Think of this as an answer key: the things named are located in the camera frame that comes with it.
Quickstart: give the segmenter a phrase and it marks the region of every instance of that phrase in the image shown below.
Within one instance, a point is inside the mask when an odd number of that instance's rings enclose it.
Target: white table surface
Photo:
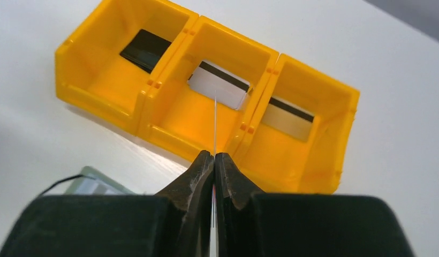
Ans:
[[[54,51],[98,2],[0,1],[0,246],[83,166],[155,193],[187,165],[55,97]],[[337,192],[384,199],[416,254],[439,256],[439,43],[364,1],[176,2],[359,89]]]

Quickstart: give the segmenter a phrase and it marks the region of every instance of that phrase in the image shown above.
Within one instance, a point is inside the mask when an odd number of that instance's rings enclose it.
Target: gray object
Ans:
[[[365,0],[439,41],[439,0]]]
[[[94,194],[94,195],[121,195],[134,194],[123,185],[99,172],[98,170],[86,166],[81,170],[81,174],[95,178],[78,178],[66,190],[65,194]]]

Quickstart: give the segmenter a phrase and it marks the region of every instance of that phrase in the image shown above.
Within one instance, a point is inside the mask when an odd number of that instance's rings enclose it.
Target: thin wire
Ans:
[[[89,176],[82,175],[82,174],[77,174],[77,175],[74,175],[74,176],[71,176],[71,177],[67,177],[67,178],[64,178],[64,179],[61,179],[61,180],[55,182],[50,187],[46,188],[43,192],[38,194],[37,197],[40,197],[40,196],[46,194],[48,191],[50,191],[51,189],[53,189],[54,187],[56,187],[57,185],[59,185],[59,184],[61,184],[63,182],[67,182],[67,181],[74,180],[74,179],[77,179],[77,178],[88,178],[88,179],[96,180],[96,178],[93,178],[93,177],[89,177]]]
[[[215,159],[216,155],[216,90],[215,90],[215,113],[214,113],[214,122],[213,122],[213,159]]]

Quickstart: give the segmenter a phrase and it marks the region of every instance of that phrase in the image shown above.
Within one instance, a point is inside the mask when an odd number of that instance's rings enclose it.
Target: plastic storage bin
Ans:
[[[198,19],[164,0],[104,0],[56,51],[57,96],[136,134],[146,94]],[[171,44],[151,74],[120,55],[144,29]]]
[[[304,138],[263,121],[273,111],[272,97],[313,114]],[[358,98],[357,90],[281,55],[249,125],[255,132],[245,133],[234,160],[265,191],[332,193],[339,184]],[[290,125],[287,120],[273,122],[282,123],[281,128]]]
[[[279,54],[206,17],[187,35],[148,94],[138,136],[190,161],[200,150],[213,151],[214,100],[187,82],[202,61],[209,61],[250,84],[241,109],[217,105],[216,151],[235,152]]]

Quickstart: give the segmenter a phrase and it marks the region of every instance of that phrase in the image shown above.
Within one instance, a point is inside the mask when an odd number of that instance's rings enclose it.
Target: black cable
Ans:
[[[77,174],[77,175],[74,175],[74,176],[71,176],[71,177],[67,177],[67,178],[64,178],[64,179],[61,179],[61,180],[55,182],[55,183],[52,184],[50,187],[48,187],[47,189],[45,189],[43,192],[41,192],[40,194],[38,194],[37,197],[40,197],[40,196],[46,194],[49,190],[53,189],[54,187],[56,187],[56,186],[59,185],[60,183],[67,182],[67,181],[70,181],[70,180],[73,180],[73,179],[77,179],[77,178],[88,178],[88,179],[96,180],[96,178],[93,178],[93,177],[89,177],[89,176],[82,175],[82,174]]]

